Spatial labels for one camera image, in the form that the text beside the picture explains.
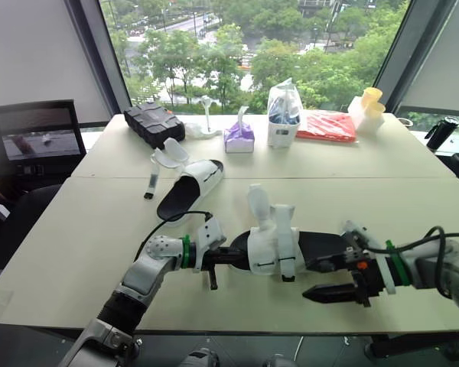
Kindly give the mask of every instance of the white container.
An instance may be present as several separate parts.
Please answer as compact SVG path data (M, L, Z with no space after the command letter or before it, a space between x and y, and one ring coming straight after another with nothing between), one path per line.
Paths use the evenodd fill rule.
M292 144L298 133L299 124L285 125L269 122L267 144L273 148L286 148Z
M370 102L363 108L361 102L360 97L354 97L347 111L358 135L374 135L384 123L385 107L379 102Z

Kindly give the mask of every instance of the black plastic case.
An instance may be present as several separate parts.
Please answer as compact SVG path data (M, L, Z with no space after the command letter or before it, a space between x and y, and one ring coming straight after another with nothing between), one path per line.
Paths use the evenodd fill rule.
M165 107L156 103L144 103L124 111L128 125L153 149L164 149L164 141L185 139L184 124Z

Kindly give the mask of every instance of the red cloth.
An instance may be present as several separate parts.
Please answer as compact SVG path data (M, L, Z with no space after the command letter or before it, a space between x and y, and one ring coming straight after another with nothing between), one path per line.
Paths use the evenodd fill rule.
M301 123L298 138L352 142L355 127L348 113L315 109L308 112L306 122Z

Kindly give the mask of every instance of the white slipper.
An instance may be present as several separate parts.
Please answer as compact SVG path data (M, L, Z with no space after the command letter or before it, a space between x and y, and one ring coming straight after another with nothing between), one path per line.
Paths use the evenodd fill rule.
M219 161L202 160L185 166L181 176L157 208L158 218L166 220L188 210L195 210L199 202L223 178L223 164ZM185 220L181 215L166 226L178 226Z

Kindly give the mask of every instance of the floor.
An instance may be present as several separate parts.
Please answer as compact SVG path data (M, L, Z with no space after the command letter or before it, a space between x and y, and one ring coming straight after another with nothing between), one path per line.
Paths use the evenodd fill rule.
M206 347L220 357L221 367L261 366L268 357L280 353L293 358L298 336L140 336L142 350L134 367L177 366L192 350ZM363 354L366 337L307 336L297 362L300 366L414 366L448 367L441 348L424 349L388 359L369 361ZM0 325L0 367L55 366L72 342L20 326Z

